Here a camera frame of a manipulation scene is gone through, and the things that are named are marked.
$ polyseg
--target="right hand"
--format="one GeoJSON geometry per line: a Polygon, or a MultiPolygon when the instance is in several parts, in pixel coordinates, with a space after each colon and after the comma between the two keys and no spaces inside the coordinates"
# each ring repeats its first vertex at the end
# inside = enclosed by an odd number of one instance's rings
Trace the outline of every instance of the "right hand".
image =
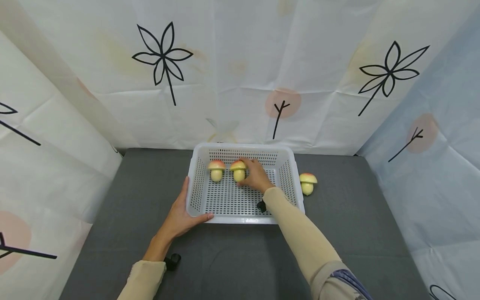
{"type": "Polygon", "coordinates": [[[240,160],[248,167],[250,170],[250,175],[242,181],[237,183],[238,186],[248,185],[254,190],[265,193],[269,188],[275,187],[275,185],[270,181],[265,173],[264,167],[258,162],[257,159],[249,160],[245,157],[240,157],[240,160]]]}

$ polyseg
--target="toy mushroom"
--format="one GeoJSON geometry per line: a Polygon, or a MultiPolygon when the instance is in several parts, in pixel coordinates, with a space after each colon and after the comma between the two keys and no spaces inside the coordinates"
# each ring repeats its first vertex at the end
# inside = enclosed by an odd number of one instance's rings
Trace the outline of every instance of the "toy mushroom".
{"type": "Polygon", "coordinates": [[[241,160],[237,160],[230,166],[230,171],[233,171],[233,179],[236,182],[242,181],[245,179],[245,170],[247,166],[241,160]]]}
{"type": "Polygon", "coordinates": [[[313,184],[317,182],[317,178],[313,174],[300,174],[301,191],[306,196],[310,195],[313,192],[313,184]]]}
{"type": "Polygon", "coordinates": [[[210,177],[212,181],[219,182],[222,180],[223,170],[225,170],[225,164],[221,160],[212,160],[207,169],[210,170],[210,177]]]}

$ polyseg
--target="white plastic basket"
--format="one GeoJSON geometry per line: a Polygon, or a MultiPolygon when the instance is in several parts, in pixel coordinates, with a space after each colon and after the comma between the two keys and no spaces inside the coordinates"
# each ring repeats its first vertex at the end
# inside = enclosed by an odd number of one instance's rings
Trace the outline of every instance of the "white plastic basket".
{"type": "Polygon", "coordinates": [[[244,156],[258,159],[274,185],[280,187],[290,202],[303,213],[303,195],[297,163],[290,148],[277,145],[202,143],[193,150],[188,176],[187,212],[191,216],[214,213],[209,223],[276,224],[269,211],[262,213],[257,203],[260,192],[250,187],[238,187],[230,165],[244,156]],[[213,182],[207,165],[220,159],[227,169],[222,180],[213,182]]]}

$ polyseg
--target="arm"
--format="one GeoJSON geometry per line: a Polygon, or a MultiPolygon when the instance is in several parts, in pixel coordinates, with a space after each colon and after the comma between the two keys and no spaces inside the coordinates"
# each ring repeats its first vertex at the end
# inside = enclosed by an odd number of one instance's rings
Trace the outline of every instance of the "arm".
{"type": "Polygon", "coordinates": [[[167,267],[163,260],[175,237],[179,237],[195,225],[204,223],[214,216],[204,214],[191,217],[185,210],[189,178],[186,177],[180,195],[175,200],[162,227],[150,241],[141,261],[136,262],[127,284],[117,300],[152,300],[167,267]]]}
{"type": "Polygon", "coordinates": [[[370,295],[355,278],[340,256],[310,219],[293,206],[268,179],[256,160],[241,160],[250,175],[239,185],[248,185],[264,194],[264,202],[292,250],[300,270],[310,285],[314,300],[371,300],[370,295]]]}
{"type": "Polygon", "coordinates": [[[326,263],[341,262],[323,233],[306,215],[290,204],[280,188],[267,189],[264,192],[264,201],[267,209],[277,220],[303,276],[310,285],[318,270],[326,263]]]}

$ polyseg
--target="hand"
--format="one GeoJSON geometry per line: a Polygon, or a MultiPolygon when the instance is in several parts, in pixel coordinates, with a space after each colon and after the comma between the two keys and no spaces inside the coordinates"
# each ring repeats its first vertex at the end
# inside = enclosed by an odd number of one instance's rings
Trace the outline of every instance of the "hand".
{"type": "Polygon", "coordinates": [[[160,227],[156,235],[152,238],[143,260],[154,262],[163,261],[174,238],[181,236],[192,227],[211,220],[214,217],[213,214],[203,214],[192,217],[187,213],[185,204],[187,201],[188,181],[189,178],[186,177],[179,196],[172,204],[162,227],[160,227]]]}
{"type": "Polygon", "coordinates": [[[264,194],[269,188],[275,187],[268,178],[267,173],[265,173],[264,167],[262,167],[262,164],[259,163],[257,159],[249,160],[248,158],[240,157],[240,160],[248,167],[250,175],[244,180],[238,182],[237,185],[248,185],[262,194],[264,194]]]}

